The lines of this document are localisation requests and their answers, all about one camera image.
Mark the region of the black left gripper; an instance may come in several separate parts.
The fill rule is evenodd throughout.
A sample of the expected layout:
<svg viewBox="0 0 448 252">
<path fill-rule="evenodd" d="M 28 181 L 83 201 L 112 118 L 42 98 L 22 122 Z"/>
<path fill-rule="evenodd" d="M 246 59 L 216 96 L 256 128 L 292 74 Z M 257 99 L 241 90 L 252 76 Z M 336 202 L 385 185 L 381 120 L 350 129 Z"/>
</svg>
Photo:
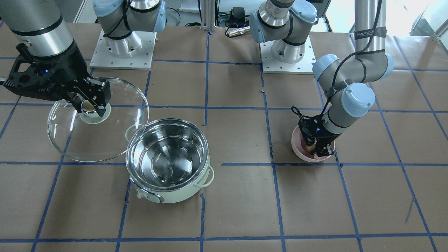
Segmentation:
<svg viewBox="0 0 448 252">
<path fill-rule="evenodd" d="M 333 122 L 328 114 L 314 117 L 298 114 L 298 126 L 304 146 L 316 145 L 317 156 L 327 157 L 334 154 L 333 141 L 342 134 L 342 128 Z"/>
</svg>

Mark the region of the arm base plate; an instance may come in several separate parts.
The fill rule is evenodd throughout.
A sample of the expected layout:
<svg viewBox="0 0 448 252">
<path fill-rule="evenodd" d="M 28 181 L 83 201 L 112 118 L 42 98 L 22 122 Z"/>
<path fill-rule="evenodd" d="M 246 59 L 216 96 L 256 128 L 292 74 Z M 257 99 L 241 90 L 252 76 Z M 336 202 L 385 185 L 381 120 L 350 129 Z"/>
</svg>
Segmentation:
<svg viewBox="0 0 448 252">
<path fill-rule="evenodd" d="M 286 44 L 283 40 L 259 45 L 264 73 L 312 75 L 316 57 L 310 37 L 299 46 Z"/>
<path fill-rule="evenodd" d="M 101 31 L 90 67 L 114 70 L 150 70 L 157 33 L 133 31 L 122 40 L 104 37 Z"/>
</svg>

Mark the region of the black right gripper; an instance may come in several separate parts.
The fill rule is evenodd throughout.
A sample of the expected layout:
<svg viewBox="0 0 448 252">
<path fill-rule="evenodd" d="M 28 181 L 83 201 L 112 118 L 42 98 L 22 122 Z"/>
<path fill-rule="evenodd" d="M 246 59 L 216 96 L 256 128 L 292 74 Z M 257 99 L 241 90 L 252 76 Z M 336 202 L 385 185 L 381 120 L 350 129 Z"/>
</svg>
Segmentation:
<svg viewBox="0 0 448 252">
<path fill-rule="evenodd" d="M 90 78 L 85 60 L 75 41 L 56 56 L 32 56 L 28 46 L 16 46 L 19 56 L 4 86 L 18 96 L 57 102 L 65 99 L 78 113 L 105 117 L 111 98 L 106 78 Z"/>
</svg>

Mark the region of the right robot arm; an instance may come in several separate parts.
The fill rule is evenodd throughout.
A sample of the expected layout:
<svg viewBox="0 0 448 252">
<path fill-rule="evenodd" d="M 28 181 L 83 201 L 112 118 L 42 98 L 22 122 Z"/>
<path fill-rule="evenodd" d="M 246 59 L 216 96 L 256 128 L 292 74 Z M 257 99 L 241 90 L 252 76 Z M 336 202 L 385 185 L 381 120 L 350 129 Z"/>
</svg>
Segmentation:
<svg viewBox="0 0 448 252">
<path fill-rule="evenodd" d="M 143 54 L 138 32 L 162 32 L 164 0 L 95 0 L 106 54 L 130 59 Z M 19 56 L 1 85 L 18 96 L 57 102 L 64 99 L 78 113 L 105 120 L 110 109 L 109 81 L 96 80 L 54 0 L 2 0 L 1 17 L 19 44 Z"/>
</svg>

